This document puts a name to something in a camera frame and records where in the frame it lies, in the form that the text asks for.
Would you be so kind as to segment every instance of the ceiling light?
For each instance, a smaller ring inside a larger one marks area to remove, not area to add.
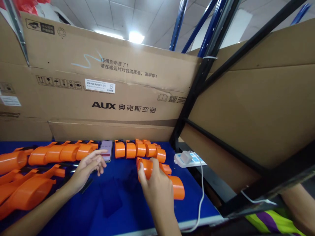
[[[129,33],[129,41],[133,43],[142,43],[144,40],[144,36],[139,34],[138,32],[130,32]]]
[[[95,30],[95,32],[96,32],[96,33],[103,34],[103,35],[106,35],[106,36],[118,38],[118,39],[124,39],[123,36],[120,36],[120,35],[118,35],[118,34],[113,34],[113,33],[109,33],[109,32],[104,32],[104,31],[101,31],[101,30]]]

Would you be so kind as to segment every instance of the colorful striped fabric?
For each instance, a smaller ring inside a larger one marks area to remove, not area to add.
[[[292,220],[282,217],[273,210],[259,212],[245,216],[261,233],[292,234],[295,236],[306,236],[299,231]]]

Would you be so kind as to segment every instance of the white cable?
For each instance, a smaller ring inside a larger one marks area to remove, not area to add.
[[[199,203],[199,209],[198,209],[198,219],[197,219],[197,222],[196,222],[196,225],[191,228],[191,229],[188,229],[188,230],[182,230],[183,233],[191,233],[192,231],[194,231],[198,225],[199,225],[199,221],[200,221],[200,211],[201,211],[201,204],[202,204],[202,201],[203,201],[203,198],[204,198],[204,188],[203,188],[203,168],[202,168],[202,163],[201,163],[201,160],[199,158],[199,156],[196,154],[195,155],[196,157],[198,157],[198,160],[200,162],[200,167],[201,167],[201,185],[202,185],[202,197],[201,197],[201,200],[200,200],[200,203]]]
[[[272,205],[277,205],[277,203],[274,203],[272,201],[270,201],[269,199],[263,199],[263,200],[259,200],[259,201],[253,201],[251,200],[244,192],[243,190],[241,190],[241,193],[248,199],[248,201],[250,201],[251,203],[261,203],[261,202],[265,202],[265,203],[268,203],[268,204],[272,204]]]
[[[217,57],[211,57],[211,56],[203,57],[202,59],[205,59],[205,58],[218,59]]]

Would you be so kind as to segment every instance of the white power strip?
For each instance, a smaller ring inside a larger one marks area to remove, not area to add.
[[[185,164],[187,157],[182,156],[181,153],[176,153],[174,156],[174,163],[179,165],[182,168],[193,167],[193,166],[200,166],[200,161],[203,166],[207,164],[197,155],[195,152],[189,153],[192,157],[191,161],[188,164]]]

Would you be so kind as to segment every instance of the phone screen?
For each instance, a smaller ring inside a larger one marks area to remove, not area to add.
[[[101,143],[100,149],[108,150],[107,153],[101,153],[101,156],[104,158],[106,162],[110,162],[112,158],[112,147],[113,141],[112,140],[103,140]]]

